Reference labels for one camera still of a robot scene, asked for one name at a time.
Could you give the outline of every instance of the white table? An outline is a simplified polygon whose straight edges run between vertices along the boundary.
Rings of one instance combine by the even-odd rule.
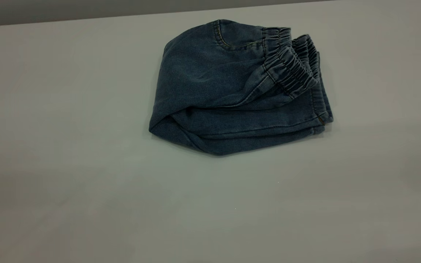
[[[212,157],[148,131],[164,45],[309,33],[334,123]],[[421,263],[421,0],[0,27],[0,263]]]

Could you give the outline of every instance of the fabric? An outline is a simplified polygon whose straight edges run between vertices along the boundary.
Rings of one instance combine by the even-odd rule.
[[[165,46],[149,131],[227,155],[322,133],[332,121],[309,35],[217,20]]]

